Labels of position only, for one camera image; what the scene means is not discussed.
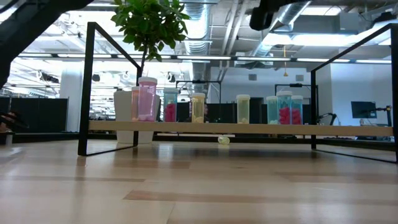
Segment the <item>tree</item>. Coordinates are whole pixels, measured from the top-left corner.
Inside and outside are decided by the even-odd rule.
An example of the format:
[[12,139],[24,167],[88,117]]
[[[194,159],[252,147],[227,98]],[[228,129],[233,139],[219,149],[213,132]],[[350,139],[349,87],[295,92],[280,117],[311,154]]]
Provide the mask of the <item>tree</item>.
[[141,51],[141,70],[145,60],[162,61],[159,54],[165,45],[175,48],[176,41],[183,41],[188,34],[183,20],[190,17],[182,11],[185,5],[179,0],[114,0],[118,7],[112,21],[124,31],[123,42],[134,44]]

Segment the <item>ceiling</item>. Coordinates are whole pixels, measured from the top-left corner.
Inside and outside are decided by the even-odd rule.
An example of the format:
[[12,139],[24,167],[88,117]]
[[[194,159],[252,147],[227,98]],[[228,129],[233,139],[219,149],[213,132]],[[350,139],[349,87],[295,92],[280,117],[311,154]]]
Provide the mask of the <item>ceiling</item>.
[[[113,11],[109,11],[107,6],[108,2],[111,0],[94,1],[89,7],[82,9],[80,11],[71,11],[63,14],[57,22],[51,25],[37,40],[35,40],[28,48],[25,49],[24,53],[31,54],[83,54],[85,53],[85,38],[86,38],[86,25],[87,22],[95,21],[97,22],[116,42],[129,54],[141,54],[141,52],[134,51],[134,47],[122,42],[123,33],[118,32],[119,28],[114,26],[111,21],[111,17],[114,15]],[[232,0],[211,0],[211,2],[218,2],[218,4],[211,5],[211,17],[210,17],[210,36],[208,40],[211,42],[210,54],[220,55],[223,46],[224,37],[227,31],[227,25],[230,19],[234,19],[233,27],[236,26],[238,22],[239,9],[242,5],[238,6],[238,11],[235,18],[230,18],[231,8],[233,5]],[[304,21],[308,18],[323,18],[329,21],[336,18],[341,13],[350,12],[350,14],[356,14],[358,18],[358,24],[361,26],[362,30],[365,31],[369,26],[366,20],[374,19],[372,16],[377,16],[377,14],[371,14],[373,11],[379,9],[388,9],[396,11],[395,3],[396,1],[368,1],[368,4],[358,4],[358,1],[314,1],[312,5],[303,11],[302,15],[297,20],[297,27],[300,27],[299,20]],[[248,1],[247,9],[252,9],[258,7],[258,0]],[[5,20],[11,15],[15,9],[8,10],[7,12],[0,14],[0,22]],[[365,10],[365,16],[359,16],[358,12],[362,13]],[[315,25],[311,27],[314,32],[317,29],[322,29],[322,27],[316,27]],[[289,36],[290,39],[294,39],[296,35],[299,34],[277,34],[276,40],[272,41],[272,45],[283,44],[283,35]],[[252,30],[249,27],[249,18],[247,15],[244,16],[242,23],[238,29],[238,34],[236,37],[229,37],[230,43],[231,39],[234,38],[236,41],[232,46],[231,55],[235,55],[236,52],[242,52],[249,54],[250,51],[254,50],[262,41],[265,32],[259,32]],[[346,49],[346,45],[342,46],[311,46],[311,45],[297,45],[295,42],[289,42],[283,45],[275,45],[271,48],[270,53],[275,57],[303,57],[303,58],[330,58],[333,55]],[[184,43],[178,43],[175,50],[166,46],[161,52],[162,55],[181,55],[185,53]],[[108,41],[100,36],[96,35],[95,42],[95,54],[119,54],[119,52],[108,43]],[[389,54],[389,46],[378,45],[377,43],[372,43],[369,46],[360,48],[352,52],[347,57],[349,58],[387,58]],[[25,94],[28,92],[29,95],[35,93],[35,95],[57,97],[59,94],[60,85],[56,83],[45,82],[38,78],[41,76],[40,73],[45,73],[52,77],[57,78],[60,82],[62,81],[62,71],[63,68],[68,66],[70,60],[64,58],[46,58],[45,60],[40,58],[26,59],[26,58],[16,58],[12,63],[11,76],[9,77],[8,90],[18,92],[20,89],[20,94]],[[285,66],[285,63],[274,63],[271,67],[278,70]],[[287,67],[297,67],[297,68],[308,68],[313,66],[307,63],[288,63]],[[136,82],[136,71],[135,68],[124,60],[106,60],[101,59],[100,61],[95,61],[93,65],[93,72],[103,76],[103,80],[114,79],[114,82],[93,82],[93,97],[102,96],[108,97],[112,96],[114,92],[114,87],[118,88],[128,88],[129,86],[135,85]],[[167,80],[168,74],[174,74],[176,80],[191,80],[192,79],[192,63],[181,62],[147,62],[146,68],[144,70],[144,75],[154,77],[158,79],[159,87],[173,87],[174,83],[170,83]],[[31,91],[26,91],[24,87],[13,87],[10,85],[17,86],[35,86],[29,87]],[[182,98],[188,96],[188,91],[183,92]]]

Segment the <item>ceiling duct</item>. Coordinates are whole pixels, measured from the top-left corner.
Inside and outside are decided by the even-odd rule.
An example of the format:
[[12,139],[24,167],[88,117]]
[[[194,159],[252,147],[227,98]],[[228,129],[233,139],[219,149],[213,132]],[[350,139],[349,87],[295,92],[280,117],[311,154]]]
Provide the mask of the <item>ceiling duct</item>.
[[[288,4],[280,8],[277,18],[272,22],[267,33],[274,29],[283,29],[286,32],[292,31],[294,21],[301,15],[304,9],[310,4],[310,1],[297,2]],[[270,52],[273,45],[263,44],[264,40],[252,51],[251,56],[253,57],[265,57]],[[253,69],[253,68],[264,68],[265,65],[270,65],[269,62],[251,62],[239,67]]]
[[[210,5],[200,3],[186,3],[184,13],[191,17],[186,21],[188,35],[185,40],[185,49],[189,55],[208,55],[210,43],[209,38],[209,22],[210,22]],[[206,80],[210,74],[209,63],[192,63],[193,80]],[[203,85],[193,85],[195,92],[202,92]]]

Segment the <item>wooden floor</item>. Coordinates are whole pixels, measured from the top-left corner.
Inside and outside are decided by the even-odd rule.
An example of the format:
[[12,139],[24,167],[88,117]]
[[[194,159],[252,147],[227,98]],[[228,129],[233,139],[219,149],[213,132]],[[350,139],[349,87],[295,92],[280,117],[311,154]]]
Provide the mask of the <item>wooden floor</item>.
[[308,145],[157,142],[93,157],[76,150],[77,141],[0,148],[0,223],[398,223],[395,164]]

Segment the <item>white lid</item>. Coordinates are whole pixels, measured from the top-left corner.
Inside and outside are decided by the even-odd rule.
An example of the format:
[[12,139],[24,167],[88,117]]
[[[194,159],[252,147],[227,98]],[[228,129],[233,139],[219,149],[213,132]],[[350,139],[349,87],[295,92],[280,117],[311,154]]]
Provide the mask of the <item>white lid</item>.
[[141,78],[138,79],[138,83],[142,83],[142,82],[152,82],[152,83],[155,83],[157,85],[157,79],[156,78],[141,77]]
[[279,91],[276,93],[276,96],[291,96],[293,93],[291,91]]
[[278,100],[278,96],[268,96],[268,97],[266,98],[266,100],[267,100],[267,101],[269,101],[269,100]]
[[163,92],[164,93],[178,93],[178,89],[177,88],[164,88]]
[[303,100],[303,96],[292,96],[292,100]]
[[250,95],[238,95],[236,96],[237,100],[250,100]]
[[194,93],[194,94],[192,94],[192,97],[204,98],[204,97],[206,97],[206,94],[204,94],[204,93]]

